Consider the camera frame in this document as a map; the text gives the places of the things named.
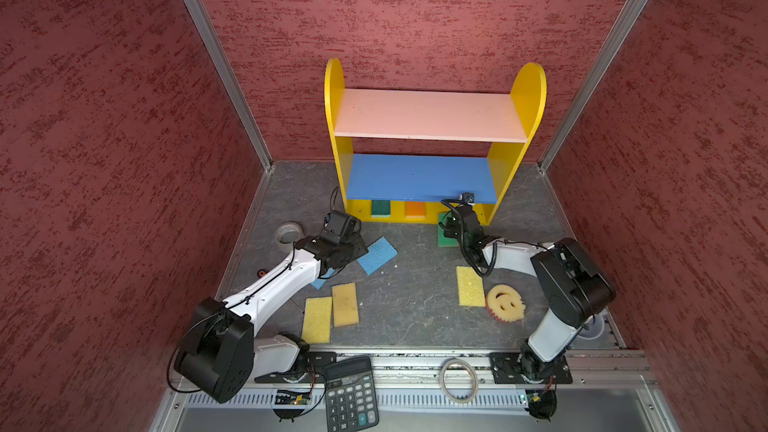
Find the bright green sponge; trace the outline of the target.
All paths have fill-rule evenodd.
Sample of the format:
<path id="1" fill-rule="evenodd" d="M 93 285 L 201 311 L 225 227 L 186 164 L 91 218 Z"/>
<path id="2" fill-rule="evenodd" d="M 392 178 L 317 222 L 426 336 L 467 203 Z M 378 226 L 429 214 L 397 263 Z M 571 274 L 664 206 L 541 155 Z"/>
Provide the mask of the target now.
<path id="1" fill-rule="evenodd" d="M 453 248 L 458 247 L 459 243 L 456 236 L 449 236 L 446 226 L 452 221 L 450 212 L 443 212 L 438 215 L 437 225 L 437 246 L 440 248 Z"/>

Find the orange sponge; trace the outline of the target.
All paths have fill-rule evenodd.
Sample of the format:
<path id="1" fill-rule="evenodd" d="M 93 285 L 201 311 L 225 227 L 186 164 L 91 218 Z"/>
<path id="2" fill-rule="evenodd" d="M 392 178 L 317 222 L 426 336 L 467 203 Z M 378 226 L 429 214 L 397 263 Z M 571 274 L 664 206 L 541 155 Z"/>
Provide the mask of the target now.
<path id="1" fill-rule="evenodd" d="M 426 204 L 424 202 L 408 201 L 405 203 L 405 217 L 408 219 L 423 218 L 426 216 Z"/>

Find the dark green scouring sponge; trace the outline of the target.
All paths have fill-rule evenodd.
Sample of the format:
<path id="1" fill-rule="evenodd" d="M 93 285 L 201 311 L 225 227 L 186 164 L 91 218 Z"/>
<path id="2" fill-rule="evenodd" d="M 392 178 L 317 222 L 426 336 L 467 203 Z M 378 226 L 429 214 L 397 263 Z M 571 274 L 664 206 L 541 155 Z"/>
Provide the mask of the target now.
<path id="1" fill-rule="evenodd" d="M 390 217 L 391 203 L 387 200 L 373 200 L 371 202 L 372 217 Z"/>

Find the tan yellow sponge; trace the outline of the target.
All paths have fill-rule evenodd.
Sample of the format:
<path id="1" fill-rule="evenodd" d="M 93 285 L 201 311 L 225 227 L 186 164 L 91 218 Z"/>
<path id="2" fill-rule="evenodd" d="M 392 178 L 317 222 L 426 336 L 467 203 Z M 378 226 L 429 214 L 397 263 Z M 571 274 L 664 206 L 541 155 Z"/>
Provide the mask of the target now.
<path id="1" fill-rule="evenodd" d="M 359 323 L 356 284 L 347 283 L 332 288 L 334 327 L 344 327 Z"/>

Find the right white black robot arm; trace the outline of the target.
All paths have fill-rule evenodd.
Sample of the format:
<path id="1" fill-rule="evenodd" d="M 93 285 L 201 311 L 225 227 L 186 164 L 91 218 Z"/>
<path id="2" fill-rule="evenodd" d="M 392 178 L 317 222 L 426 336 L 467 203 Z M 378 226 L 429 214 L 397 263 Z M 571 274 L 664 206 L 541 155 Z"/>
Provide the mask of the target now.
<path id="1" fill-rule="evenodd" d="M 485 278 L 496 269 L 506 269 L 538 280 L 547 312 L 521 345 L 512 370 L 528 383 L 550 379 L 578 333 L 615 299 L 610 281 L 572 238 L 535 243 L 491 236 L 480 225 L 472 203 L 443 199 L 441 204 L 448 212 L 439 226 L 446 237 L 457 241 L 476 275 Z"/>

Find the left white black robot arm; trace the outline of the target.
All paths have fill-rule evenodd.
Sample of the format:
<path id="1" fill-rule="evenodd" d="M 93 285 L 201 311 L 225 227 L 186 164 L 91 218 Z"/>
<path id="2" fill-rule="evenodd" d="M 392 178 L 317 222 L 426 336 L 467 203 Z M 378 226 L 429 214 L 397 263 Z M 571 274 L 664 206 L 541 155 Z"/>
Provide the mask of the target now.
<path id="1" fill-rule="evenodd" d="M 300 289 L 367 254 L 361 227 L 358 218 L 331 211 L 319 234 L 294 242 L 286 258 L 250 286 L 222 301 L 208 297 L 198 303 L 166 371 L 218 403 L 232 399 L 250 378 L 306 374 L 305 340 L 291 333 L 256 335 Z"/>

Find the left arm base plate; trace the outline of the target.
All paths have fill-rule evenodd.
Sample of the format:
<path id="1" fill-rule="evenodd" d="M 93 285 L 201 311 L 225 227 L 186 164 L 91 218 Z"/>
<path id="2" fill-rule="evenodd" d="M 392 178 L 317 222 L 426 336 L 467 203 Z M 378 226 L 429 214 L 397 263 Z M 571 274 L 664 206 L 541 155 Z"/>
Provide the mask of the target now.
<path id="1" fill-rule="evenodd" d="M 310 351 L 303 362 L 304 366 L 299 367 L 294 371 L 285 373 L 271 373 L 259 377 L 251 377 L 252 383 L 266 384 L 266 383 L 299 383 L 308 384 L 311 382 L 313 375 L 312 371 L 318 373 L 324 373 L 325 369 L 336 363 L 338 354 L 333 351 Z"/>

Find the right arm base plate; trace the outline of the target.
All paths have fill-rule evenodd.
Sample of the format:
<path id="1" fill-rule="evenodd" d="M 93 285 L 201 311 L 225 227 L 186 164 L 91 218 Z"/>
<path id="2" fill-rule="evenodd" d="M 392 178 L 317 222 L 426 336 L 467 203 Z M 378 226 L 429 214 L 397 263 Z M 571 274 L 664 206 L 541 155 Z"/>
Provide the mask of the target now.
<path id="1" fill-rule="evenodd" d="M 525 352 L 494 352 L 488 355 L 494 383 L 546 386 L 549 383 L 570 385 L 573 377 L 566 357 L 551 362 L 541 361 L 535 354 Z"/>

